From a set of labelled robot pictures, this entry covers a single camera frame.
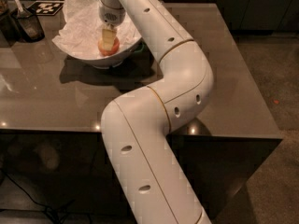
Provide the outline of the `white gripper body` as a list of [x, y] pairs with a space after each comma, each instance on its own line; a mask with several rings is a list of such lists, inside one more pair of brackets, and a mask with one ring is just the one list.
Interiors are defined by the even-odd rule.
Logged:
[[103, 23], [119, 26], [123, 23], [125, 14], [119, 0], [99, 0], [99, 17]]

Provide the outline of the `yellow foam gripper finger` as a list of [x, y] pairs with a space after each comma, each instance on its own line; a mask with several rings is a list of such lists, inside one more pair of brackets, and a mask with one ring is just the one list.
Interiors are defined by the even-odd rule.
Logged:
[[104, 50], [112, 50], [117, 36], [117, 29], [113, 25], [102, 27], [102, 46]]

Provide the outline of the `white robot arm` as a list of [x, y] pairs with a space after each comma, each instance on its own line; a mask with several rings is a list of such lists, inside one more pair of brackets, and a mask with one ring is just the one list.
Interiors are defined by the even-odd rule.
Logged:
[[126, 11], [162, 79], [111, 101], [101, 117], [108, 157], [138, 224], [211, 224], [166, 137], [206, 106], [213, 73], [192, 36], [158, 0], [101, 0]]

